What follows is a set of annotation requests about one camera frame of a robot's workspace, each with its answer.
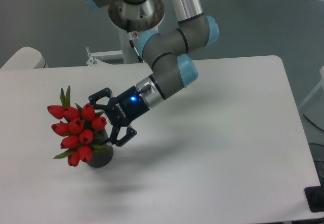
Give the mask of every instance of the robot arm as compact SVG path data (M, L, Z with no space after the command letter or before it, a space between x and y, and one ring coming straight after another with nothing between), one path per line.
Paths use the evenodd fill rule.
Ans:
M93 0L98 7L115 1ZM139 2L123 1L133 5ZM218 26L212 17L204 15L199 0L172 0L172 3L179 28L166 35L148 30L138 39L138 53L153 73L117 97L112 97L109 88L89 97L90 104L95 109L103 109L113 126L109 137L112 144L124 145L137 133L130 126L133 120L195 81L198 72L186 54L209 45L218 38ZM102 97L110 98L107 105L96 104ZM127 133L117 140L121 127L127 127Z

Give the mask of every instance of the gray floor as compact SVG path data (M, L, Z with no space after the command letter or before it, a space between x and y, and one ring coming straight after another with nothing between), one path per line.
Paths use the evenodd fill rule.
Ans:
M176 27L170 0L160 32ZM217 44L192 59L277 55L298 104L320 80L324 66L324 2L316 0L201 0L220 27ZM0 0L0 67L20 48L39 50L50 67L81 66L92 52L119 50L107 9L90 11L84 0ZM324 128L324 97L305 111ZM303 121L309 142L324 134Z

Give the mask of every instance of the white table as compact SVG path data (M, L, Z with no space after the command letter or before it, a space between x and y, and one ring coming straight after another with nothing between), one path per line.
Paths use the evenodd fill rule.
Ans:
M138 135L92 169L62 152L47 105L151 73L146 64L0 71L0 223L221 223L319 218L319 185L282 61L195 62L198 80L138 118Z

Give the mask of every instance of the dark vase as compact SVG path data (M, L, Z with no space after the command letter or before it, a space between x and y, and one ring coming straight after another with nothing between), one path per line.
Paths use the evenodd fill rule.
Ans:
M102 139L95 139L94 143L100 144L101 142L103 142L105 139L108 138L106 130L103 130L102 132L100 132L100 135L101 135ZM108 147L109 147L108 150L93 152L92 157L91 157L90 161L87 162L87 164L89 166L95 167L95 168L100 168L100 167L106 166L111 161L112 156L113 156L112 146L109 145Z

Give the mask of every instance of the green leaf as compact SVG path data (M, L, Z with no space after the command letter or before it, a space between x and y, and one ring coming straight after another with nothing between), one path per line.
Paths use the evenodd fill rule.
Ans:
M60 96L60 99L61 99L62 106L65 106L65 95L64 95L63 88L61 88L61 96Z
M91 148L94 151L106 151L106 150L109 150L109 146L107 146L107 145L93 144L93 145L91 145Z
M80 106L80 105L78 105L78 104L76 104L75 103L75 105L76 105L76 108L79 110L79 112L81 113L82 112L82 107Z
M93 133L94 139L102 139L102 136L100 134Z
M99 111L99 112L96 113L96 117L98 118L98 117L100 117L101 115L103 115L104 113L105 113L104 111Z
M67 151L58 154L57 156L55 156L53 159L63 159L66 158L68 156L71 156L73 154L74 150L68 149Z
M65 107L71 106L71 87L68 86L65 94Z

